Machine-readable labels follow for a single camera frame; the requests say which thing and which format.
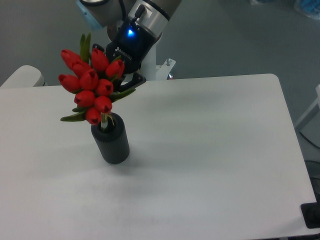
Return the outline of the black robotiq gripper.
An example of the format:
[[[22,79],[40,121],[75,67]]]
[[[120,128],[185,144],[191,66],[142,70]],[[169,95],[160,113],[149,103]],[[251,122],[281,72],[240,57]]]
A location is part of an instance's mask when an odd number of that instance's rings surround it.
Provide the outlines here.
[[[110,62],[117,57],[124,62],[123,74],[129,75],[120,81],[118,92],[122,93],[135,89],[147,81],[143,75],[135,71],[141,67],[142,61],[155,43],[156,38],[152,34],[137,24],[131,25],[131,19],[127,17],[113,41],[106,46],[106,51],[95,43],[92,45],[91,53],[106,53]]]

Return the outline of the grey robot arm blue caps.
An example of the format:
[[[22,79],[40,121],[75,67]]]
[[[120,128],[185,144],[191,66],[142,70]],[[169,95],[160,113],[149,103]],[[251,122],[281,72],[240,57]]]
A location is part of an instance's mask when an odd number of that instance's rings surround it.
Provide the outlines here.
[[[121,58],[124,63],[116,92],[155,79],[156,44],[181,1],[78,0],[76,4],[92,29],[107,28],[110,43],[102,49],[107,59]]]

